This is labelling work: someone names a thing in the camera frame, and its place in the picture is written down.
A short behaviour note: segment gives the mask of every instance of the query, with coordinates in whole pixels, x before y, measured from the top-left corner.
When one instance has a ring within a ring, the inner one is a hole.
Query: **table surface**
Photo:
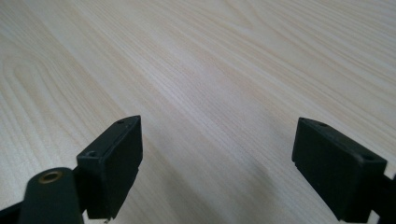
[[[338,223],[291,161],[297,120],[393,176],[395,36],[392,0],[2,0],[0,207],[141,115],[144,159],[111,223]]]

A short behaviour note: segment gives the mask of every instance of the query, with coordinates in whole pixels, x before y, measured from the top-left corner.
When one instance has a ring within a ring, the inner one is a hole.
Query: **wooden table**
[[[2,0],[0,207],[141,115],[111,223],[338,223],[291,162],[297,119],[395,174],[395,37],[391,0]]]

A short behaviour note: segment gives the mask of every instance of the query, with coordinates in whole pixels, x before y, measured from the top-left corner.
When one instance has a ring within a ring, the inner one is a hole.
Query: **black plastic block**
[[[338,219],[367,222],[386,160],[331,126],[303,118],[292,160]]]
[[[83,223],[72,170],[54,168],[32,177],[21,203],[18,223]]]
[[[139,116],[118,120],[78,154],[78,194],[89,218],[116,217],[142,158]]]

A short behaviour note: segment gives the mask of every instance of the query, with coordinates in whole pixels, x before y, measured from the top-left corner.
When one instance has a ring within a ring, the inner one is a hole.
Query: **screw hole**
[[[85,155],[89,156],[89,157],[95,157],[96,156],[96,152],[95,151],[89,151],[89,152],[85,153]]]
[[[62,172],[51,171],[51,172],[48,172],[48,173],[40,176],[40,178],[38,179],[38,182],[40,184],[49,184],[49,183],[52,183],[52,182],[60,179],[61,176],[62,176]]]

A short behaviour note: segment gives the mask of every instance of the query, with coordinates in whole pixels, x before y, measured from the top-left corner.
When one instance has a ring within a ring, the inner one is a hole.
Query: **light wood surface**
[[[141,115],[110,223],[338,223],[291,162],[297,119],[396,173],[395,37],[392,0],[2,0],[0,207]]]

